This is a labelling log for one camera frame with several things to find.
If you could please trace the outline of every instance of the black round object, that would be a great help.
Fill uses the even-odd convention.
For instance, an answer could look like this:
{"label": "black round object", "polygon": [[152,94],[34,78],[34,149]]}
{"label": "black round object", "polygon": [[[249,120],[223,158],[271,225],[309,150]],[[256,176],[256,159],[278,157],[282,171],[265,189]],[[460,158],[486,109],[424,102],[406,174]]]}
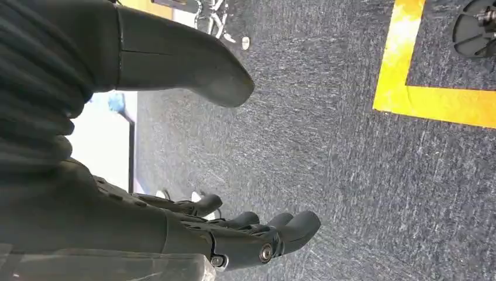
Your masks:
{"label": "black round object", "polygon": [[496,53],[496,1],[472,0],[462,7],[453,24],[453,49],[464,57],[483,58]]}

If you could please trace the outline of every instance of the prosthetic hand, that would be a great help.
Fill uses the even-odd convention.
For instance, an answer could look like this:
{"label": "prosthetic hand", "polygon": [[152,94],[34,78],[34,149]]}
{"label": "prosthetic hand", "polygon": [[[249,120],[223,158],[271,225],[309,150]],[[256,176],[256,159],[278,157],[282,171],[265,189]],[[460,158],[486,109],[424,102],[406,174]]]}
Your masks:
{"label": "prosthetic hand", "polygon": [[128,194],[70,159],[63,136],[93,92],[182,87],[221,106],[244,103],[254,84],[215,38],[107,0],[2,0],[0,32],[0,244],[198,253],[229,270],[297,251],[319,229],[311,212],[266,225],[253,213],[205,221],[219,198]]}

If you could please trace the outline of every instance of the clear plastic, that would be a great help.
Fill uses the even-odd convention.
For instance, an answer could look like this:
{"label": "clear plastic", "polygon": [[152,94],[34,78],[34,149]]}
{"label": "clear plastic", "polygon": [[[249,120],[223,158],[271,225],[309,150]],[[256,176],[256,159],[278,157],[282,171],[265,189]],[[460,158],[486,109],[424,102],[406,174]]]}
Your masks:
{"label": "clear plastic", "polygon": [[68,249],[37,255],[0,244],[0,276],[19,281],[214,281],[202,255]]}

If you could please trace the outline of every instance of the gray carpet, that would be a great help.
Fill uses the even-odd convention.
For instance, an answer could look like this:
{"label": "gray carpet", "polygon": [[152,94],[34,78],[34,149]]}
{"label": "gray carpet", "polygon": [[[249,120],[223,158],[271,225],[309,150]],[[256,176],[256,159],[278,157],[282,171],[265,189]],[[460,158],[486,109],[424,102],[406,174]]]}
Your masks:
{"label": "gray carpet", "polygon": [[[454,59],[430,33],[446,32],[458,8],[446,3],[428,0],[409,83],[494,87],[492,60]],[[302,251],[218,280],[496,280],[496,130],[372,110],[392,0],[230,6],[228,31],[253,41],[230,47],[256,92],[237,109],[141,93],[138,176],[176,199],[216,193],[227,217],[312,210],[323,227]]]}

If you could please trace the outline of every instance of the prosthetic forearm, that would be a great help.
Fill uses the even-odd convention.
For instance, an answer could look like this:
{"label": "prosthetic forearm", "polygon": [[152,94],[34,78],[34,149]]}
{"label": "prosthetic forearm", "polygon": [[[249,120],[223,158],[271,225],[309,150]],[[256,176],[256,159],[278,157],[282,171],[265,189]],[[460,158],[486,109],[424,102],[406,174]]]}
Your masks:
{"label": "prosthetic forearm", "polygon": [[0,244],[200,253],[237,269],[294,252],[319,229],[311,212],[267,225],[253,213],[205,221],[217,197],[127,194],[70,159],[63,136],[93,92],[182,87],[221,106],[244,103],[253,82],[215,38],[107,0],[1,0],[0,31]]}

